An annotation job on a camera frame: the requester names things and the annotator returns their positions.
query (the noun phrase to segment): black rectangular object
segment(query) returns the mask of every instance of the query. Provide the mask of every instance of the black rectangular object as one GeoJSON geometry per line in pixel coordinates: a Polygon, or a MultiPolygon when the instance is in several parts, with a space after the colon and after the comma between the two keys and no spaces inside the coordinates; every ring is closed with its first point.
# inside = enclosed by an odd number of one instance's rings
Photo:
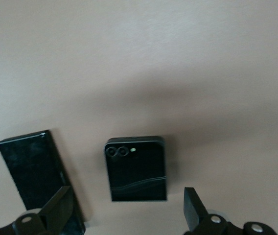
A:
{"type": "MultiPolygon", "coordinates": [[[[49,130],[0,141],[0,152],[27,210],[42,208],[62,186],[71,186],[49,130]]],[[[62,235],[85,232],[74,195],[72,216],[62,235]]]]}
{"type": "Polygon", "coordinates": [[[165,201],[165,142],[159,136],[109,139],[104,147],[112,201],[165,201]]]}

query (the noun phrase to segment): camera lens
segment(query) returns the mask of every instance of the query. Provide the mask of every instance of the camera lens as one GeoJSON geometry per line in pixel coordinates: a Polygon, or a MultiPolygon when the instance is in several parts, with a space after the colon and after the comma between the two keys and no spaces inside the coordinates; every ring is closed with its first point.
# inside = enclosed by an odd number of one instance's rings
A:
{"type": "Polygon", "coordinates": [[[118,148],[118,153],[119,153],[119,155],[121,155],[121,156],[126,156],[128,153],[129,153],[129,151],[128,151],[128,148],[126,148],[126,147],[120,147],[120,148],[118,148]]]}
{"type": "Polygon", "coordinates": [[[117,150],[114,147],[109,147],[106,149],[106,155],[109,157],[114,157],[117,154],[117,150]]]}

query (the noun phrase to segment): table surface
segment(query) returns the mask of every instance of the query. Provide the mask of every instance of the table surface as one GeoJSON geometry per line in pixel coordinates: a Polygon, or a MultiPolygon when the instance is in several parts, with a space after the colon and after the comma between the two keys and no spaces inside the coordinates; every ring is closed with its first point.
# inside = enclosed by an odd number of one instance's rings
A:
{"type": "MultiPolygon", "coordinates": [[[[184,187],[278,233],[278,1],[0,0],[0,140],[45,129],[86,234],[183,234],[184,187]],[[168,201],[112,203],[103,146],[143,135],[168,201]]],[[[0,155],[0,227],[24,210],[0,155]]]]}

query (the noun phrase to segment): black bracket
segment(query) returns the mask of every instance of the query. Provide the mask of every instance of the black bracket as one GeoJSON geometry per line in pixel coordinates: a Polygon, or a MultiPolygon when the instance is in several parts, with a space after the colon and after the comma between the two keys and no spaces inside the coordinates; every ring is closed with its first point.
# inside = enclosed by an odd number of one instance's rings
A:
{"type": "Polygon", "coordinates": [[[27,213],[13,223],[0,228],[0,235],[58,235],[73,212],[73,192],[61,187],[36,213],[27,213]]]}
{"type": "Polygon", "coordinates": [[[277,235],[263,223],[247,222],[240,229],[220,215],[209,214],[194,188],[185,188],[184,214],[190,229],[184,235],[277,235]]]}

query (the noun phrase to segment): smartphone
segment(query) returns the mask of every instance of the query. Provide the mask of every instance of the smartphone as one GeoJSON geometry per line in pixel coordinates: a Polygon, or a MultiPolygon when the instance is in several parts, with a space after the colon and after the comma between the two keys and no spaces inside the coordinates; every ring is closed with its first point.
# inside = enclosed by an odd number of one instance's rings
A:
{"type": "MultiPolygon", "coordinates": [[[[71,186],[49,130],[0,141],[0,152],[27,210],[42,208],[62,186],[71,186]]],[[[82,235],[83,215],[74,210],[62,235],[82,235]]]]}
{"type": "Polygon", "coordinates": [[[112,201],[166,201],[165,141],[112,138],[104,146],[112,201]]]}

